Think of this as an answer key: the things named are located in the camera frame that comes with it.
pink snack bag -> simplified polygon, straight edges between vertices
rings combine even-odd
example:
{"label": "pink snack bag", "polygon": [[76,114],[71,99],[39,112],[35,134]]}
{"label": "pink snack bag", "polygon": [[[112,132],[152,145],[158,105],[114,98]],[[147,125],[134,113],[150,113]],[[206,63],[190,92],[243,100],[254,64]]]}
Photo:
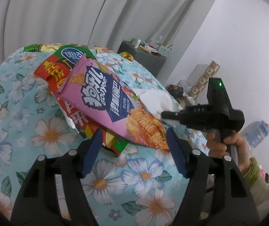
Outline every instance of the pink snack bag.
{"label": "pink snack bag", "polygon": [[146,113],[134,92],[96,60],[82,57],[56,95],[130,141],[168,148],[162,123]]}

printed text on snack bag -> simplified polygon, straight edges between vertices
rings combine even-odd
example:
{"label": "printed text on snack bag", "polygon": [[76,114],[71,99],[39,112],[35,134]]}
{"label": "printed text on snack bag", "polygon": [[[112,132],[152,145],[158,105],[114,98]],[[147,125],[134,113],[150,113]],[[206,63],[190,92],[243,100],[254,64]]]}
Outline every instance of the printed text on snack bag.
{"label": "printed text on snack bag", "polygon": [[82,86],[83,103],[93,109],[105,110],[106,78],[93,67],[85,74],[85,86]]}
{"label": "printed text on snack bag", "polygon": [[110,103],[110,110],[117,116],[119,115],[119,101],[120,101],[120,86],[117,88],[117,82],[114,80],[112,84],[112,100]]}

white curtain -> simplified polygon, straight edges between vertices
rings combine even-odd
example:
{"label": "white curtain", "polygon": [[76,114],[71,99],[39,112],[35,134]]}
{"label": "white curtain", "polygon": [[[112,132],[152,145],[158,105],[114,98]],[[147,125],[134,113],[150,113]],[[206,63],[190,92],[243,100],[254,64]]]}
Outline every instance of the white curtain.
{"label": "white curtain", "polygon": [[192,0],[0,0],[0,64],[33,43],[107,46],[163,36],[171,43]]}
{"label": "white curtain", "polygon": [[123,40],[162,36],[171,43],[193,0],[106,0],[94,27],[89,47],[117,51]]}

red snack bag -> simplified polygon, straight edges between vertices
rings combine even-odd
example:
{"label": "red snack bag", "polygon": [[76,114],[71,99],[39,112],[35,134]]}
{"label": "red snack bag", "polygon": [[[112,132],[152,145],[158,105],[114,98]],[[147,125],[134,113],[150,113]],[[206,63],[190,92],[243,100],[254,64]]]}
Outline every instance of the red snack bag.
{"label": "red snack bag", "polygon": [[[96,60],[95,56],[87,48],[76,47],[73,45],[62,46],[54,54],[43,61],[35,70],[34,74],[44,79],[48,83],[51,92],[54,94],[84,54],[86,58]],[[103,130],[103,144],[112,149],[117,155],[120,155],[128,142],[126,143],[119,139],[119,143],[117,143],[116,138],[119,137],[118,135],[112,134],[112,132],[108,133],[107,128],[103,127],[63,99],[57,97],[57,101],[61,109],[76,125],[81,127],[87,137],[92,137],[93,133],[98,128],[101,128]]]}

green sleeve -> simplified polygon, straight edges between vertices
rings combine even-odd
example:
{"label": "green sleeve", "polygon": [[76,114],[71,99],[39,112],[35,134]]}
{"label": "green sleeve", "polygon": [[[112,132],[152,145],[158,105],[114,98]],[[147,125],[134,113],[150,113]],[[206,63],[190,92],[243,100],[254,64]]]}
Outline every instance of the green sleeve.
{"label": "green sleeve", "polygon": [[244,176],[244,179],[249,187],[251,187],[255,184],[255,182],[258,180],[260,175],[260,168],[258,166],[258,163],[254,157],[250,158],[251,161],[251,167],[248,173]]}

